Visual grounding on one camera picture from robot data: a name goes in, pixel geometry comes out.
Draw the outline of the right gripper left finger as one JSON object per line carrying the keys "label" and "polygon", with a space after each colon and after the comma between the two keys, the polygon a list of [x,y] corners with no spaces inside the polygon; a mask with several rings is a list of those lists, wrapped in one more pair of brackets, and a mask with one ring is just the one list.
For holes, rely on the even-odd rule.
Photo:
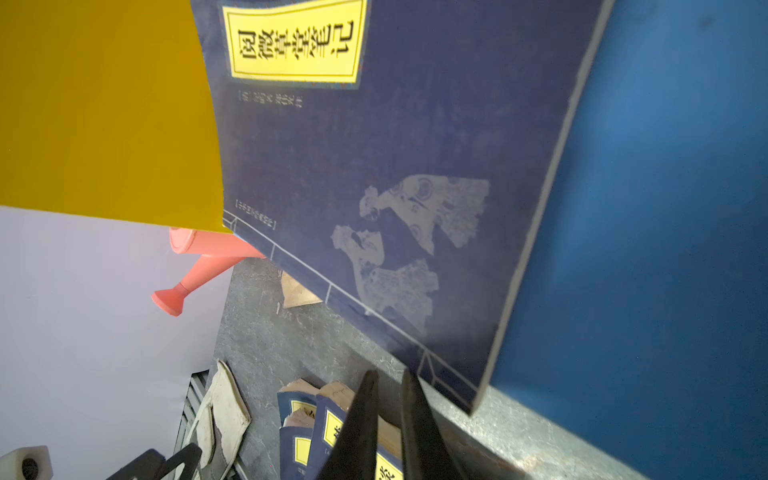
{"label": "right gripper left finger", "polygon": [[378,380],[368,370],[347,412],[335,446],[317,479],[373,480],[378,447]]}

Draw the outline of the dark blue classic book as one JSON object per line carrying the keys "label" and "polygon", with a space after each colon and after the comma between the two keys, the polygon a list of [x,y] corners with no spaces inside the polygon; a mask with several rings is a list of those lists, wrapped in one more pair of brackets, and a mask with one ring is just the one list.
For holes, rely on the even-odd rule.
{"label": "dark blue classic book", "polygon": [[612,3],[191,8],[224,223],[474,412]]}

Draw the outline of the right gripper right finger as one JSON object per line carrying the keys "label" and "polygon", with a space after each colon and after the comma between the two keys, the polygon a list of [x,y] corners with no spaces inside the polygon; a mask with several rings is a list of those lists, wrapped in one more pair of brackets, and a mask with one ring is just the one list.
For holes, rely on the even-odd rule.
{"label": "right gripper right finger", "polygon": [[419,378],[401,379],[401,444],[405,479],[466,479],[443,440]]}

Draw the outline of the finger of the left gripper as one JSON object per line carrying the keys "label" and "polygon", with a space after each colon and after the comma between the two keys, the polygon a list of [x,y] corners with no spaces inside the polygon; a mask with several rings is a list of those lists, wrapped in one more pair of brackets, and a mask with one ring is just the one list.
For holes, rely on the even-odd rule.
{"label": "finger of the left gripper", "polygon": [[155,449],[146,450],[120,470],[108,477],[108,480],[160,480],[183,467],[181,480],[193,478],[199,465],[202,450],[195,444],[188,444],[169,459]]}

